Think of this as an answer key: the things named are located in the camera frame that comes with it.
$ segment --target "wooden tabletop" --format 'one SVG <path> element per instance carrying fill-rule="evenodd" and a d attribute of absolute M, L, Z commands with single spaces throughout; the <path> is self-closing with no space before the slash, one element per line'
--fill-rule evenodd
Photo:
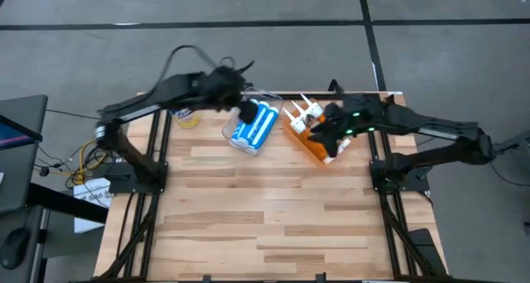
<path fill-rule="evenodd" d="M 403 96 L 396 102 L 404 104 Z M 290 102 L 284 107 L 294 109 Z M 254 157 L 233 149 L 222 136 L 229 113 L 199 115 L 193 129 L 171 125 L 170 177 L 159 204 L 149 280 L 201 280 L 203 275 L 213 280 L 314 280 L 322 272 L 330 280 L 393 277 L 369 176 L 366 135 L 353 139 L 323 169 L 289 140 L 280 122 L 263 153 Z M 128 130 L 140 150 L 146 149 L 151 120 L 132 122 Z M 394 152 L 417 150 L 413 136 L 389 140 Z M 402 197 L 409 230 L 428 228 L 444 260 L 431 205 L 415 192 Z M 116 256 L 127 200 L 128 194 L 113 199 L 95 275 Z M 396 241 L 405 273 L 398 236 Z M 138 244 L 133 274 L 139 273 L 142 249 Z"/>

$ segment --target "plastic container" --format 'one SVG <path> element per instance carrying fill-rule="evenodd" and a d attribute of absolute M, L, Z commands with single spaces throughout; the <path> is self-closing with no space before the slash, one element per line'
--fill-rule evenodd
<path fill-rule="evenodd" d="M 278 112 L 282 111 L 283 107 L 283 99 L 276 95 L 269 93 L 262 89 L 257 89 L 255 87 L 251 87 L 246 89 L 243 92 L 243 100 L 249 100 L 254 99 L 258 102 L 267 102 L 270 108 L 277 108 Z M 233 148 L 236 148 L 240 151 L 244 151 L 247 154 L 250 154 L 252 156 L 257 156 L 261 153 L 262 149 L 264 147 L 267 147 L 267 141 L 258 149 L 255 149 L 248 144 L 245 143 L 236 143 L 236 141 L 232 140 L 232 135 L 234 134 L 234 131 L 239 125 L 239 109 L 235 108 L 232 111 L 232 117 L 230 118 L 229 123 L 223 127 L 222 133 L 224 138 L 226 138 L 226 141 L 228 144 L 230 144 Z"/>

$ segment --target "computer monitor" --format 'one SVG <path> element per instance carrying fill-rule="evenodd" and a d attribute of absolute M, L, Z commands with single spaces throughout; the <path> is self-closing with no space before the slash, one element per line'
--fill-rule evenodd
<path fill-rule="evenodd" d="M 0 114 L 0 150 L 42 142 L 42 136 Z"/>

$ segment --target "table leg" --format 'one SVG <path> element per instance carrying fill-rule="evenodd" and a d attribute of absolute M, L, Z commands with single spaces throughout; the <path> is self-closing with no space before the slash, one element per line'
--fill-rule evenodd
<path fill-rule="evenodd" d="M 107 220 L 108 209 L 33 183 L 27 192 L 26 202 L 98 223 Z"/>

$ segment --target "white paper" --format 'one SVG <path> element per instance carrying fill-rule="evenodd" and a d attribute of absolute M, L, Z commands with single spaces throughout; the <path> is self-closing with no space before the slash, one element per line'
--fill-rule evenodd
<path fill-rule="evenodd" d="M 109 185 L 110 182 L 104 178 L 89 180 L 84 185 L 74 186 L 74 197 L 109 208 L 112 201 L 112 197 L 108 193 Z M 74 218 L 75 233 L 86 233 L 102 226 L 104 226 L 104 224 L 88 221 L 82 218 Z"/>

